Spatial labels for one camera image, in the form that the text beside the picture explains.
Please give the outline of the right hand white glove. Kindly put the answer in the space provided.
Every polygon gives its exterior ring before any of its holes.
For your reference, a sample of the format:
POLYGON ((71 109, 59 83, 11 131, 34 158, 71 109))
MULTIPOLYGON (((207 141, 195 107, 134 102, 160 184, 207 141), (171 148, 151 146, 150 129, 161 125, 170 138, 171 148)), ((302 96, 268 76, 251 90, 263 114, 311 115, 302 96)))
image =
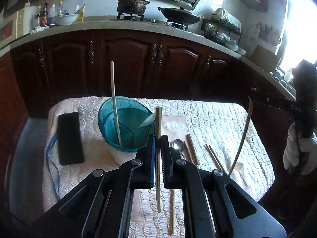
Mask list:
POLYGON ((286 170, 299 165, 300 154, 307 153, 308 158, 301 167, 301 173, 308 175, 316 169, 316 127, 310 138, 302 138, 301 133, 296 134, 295 123, 288 129, 287 145, 283 154, 283 165, 286 170))

